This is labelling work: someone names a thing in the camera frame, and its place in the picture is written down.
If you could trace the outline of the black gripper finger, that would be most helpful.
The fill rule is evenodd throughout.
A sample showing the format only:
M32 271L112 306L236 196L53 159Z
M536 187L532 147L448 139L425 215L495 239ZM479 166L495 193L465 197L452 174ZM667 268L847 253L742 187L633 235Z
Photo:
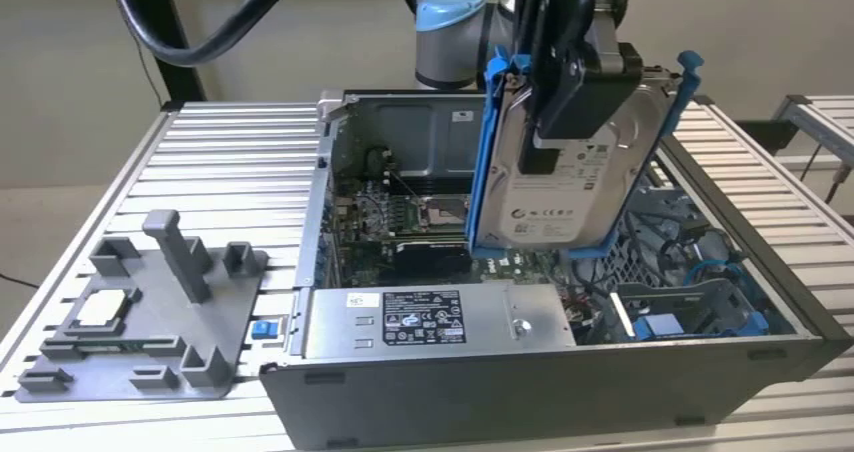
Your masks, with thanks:
M617 44L617 52L623 69L611 73L601 70L589 45L568 60L540 43L529 47L531 94L524 104L520 172L553 172L557 148L535 143L591 138L633 93L643 76L643 60L627 42Z

